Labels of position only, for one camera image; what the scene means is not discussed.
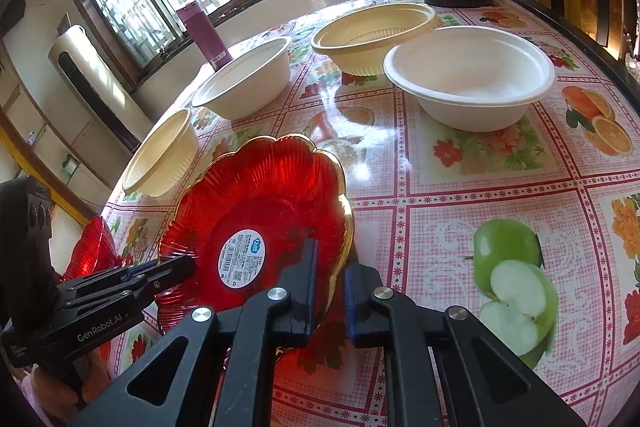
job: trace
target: white sticker label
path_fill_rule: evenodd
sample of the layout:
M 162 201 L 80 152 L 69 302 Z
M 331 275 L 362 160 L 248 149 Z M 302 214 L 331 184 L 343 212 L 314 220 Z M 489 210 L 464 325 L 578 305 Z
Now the white sticker label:
M 264 262 L 264 240 L 255 230 L 240 230 L 220 251 L 218 273 L 229 288 L 242 288 L 254 280 Z

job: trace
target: yellow bowl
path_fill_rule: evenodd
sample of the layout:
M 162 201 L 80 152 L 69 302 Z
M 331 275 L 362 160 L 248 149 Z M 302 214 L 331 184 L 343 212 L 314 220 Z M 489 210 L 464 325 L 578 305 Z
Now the yellow bowl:
M 311 38 L 311 47 L 316 53 L 328 55 L 345 73 L 382 74 L 385 55 L 391 48 L 437 25 L 435 10 L 426 4 L 384 4 L 328 24 Z
M 191 111 L 172 114 L 146 137 L 122 176 L 125 194 L 134 191 L 162 196 L 177 184 L 198 152 Z

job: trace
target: table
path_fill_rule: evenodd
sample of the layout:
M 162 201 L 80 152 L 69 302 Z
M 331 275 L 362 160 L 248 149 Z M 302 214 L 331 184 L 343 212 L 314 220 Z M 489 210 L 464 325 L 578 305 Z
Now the table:
M 154 258 L 181 194 L 213 158 L 261 134 L 305 133 L 343 163 L 361 261 L 420 305 L 443 310 L 459 304 L 478 314 L 489 298 L 474 283 L 474 232 L 498 217 L 533 229 L 543 270 L 559 296 L 556 336 L 535 371 L 588 425 L 608 425 L 640 378 L 638 115 L 571 42 L 509 0 L 484 9 L 436 10 L 442 25 L 514 32 L 555 65 L 556 89 L 503 131 L 475 135 L 447 128 L 383 75 L 342 74 L 310 48 L 313 31 L 342 14 L 420 1 L 354 0 L 234 46 L 238 56 L 274 36 L 292 36 L 289 86 L 233 124 L 194 110 L 198 155 L 185 179 L 161 198 L 125 196 L 118 184 L 102 213 L 118 253 L 125 264 Z M 209 74 L 210 66 L 203 66 L 166 116 L 189 107 Z M 597 132 L 577 121 L 580 114 L 567 115 L 565 97 L 580 114 L 596 107 Z M 318 131 L 323 119 L 333 135 Z M 144 323 L 112 341 L 111 376 L 158 337 L 151 307 Z M 384 426 L 385 409 L 382 350 L 350 346 L 340 306 L 332 307 L 312 349 L 290 353 L 277 365 L 273 414 L 284 426 Z

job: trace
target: purple bottle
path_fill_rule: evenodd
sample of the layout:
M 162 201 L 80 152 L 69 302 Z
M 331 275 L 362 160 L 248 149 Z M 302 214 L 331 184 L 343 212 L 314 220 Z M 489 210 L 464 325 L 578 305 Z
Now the purple bottle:
M 207 62 L 213 66 L 214 71 L 218 71 L 233 60 L 225 43 L 197 1 L 185 4 L 178 8 L 176 13 Z

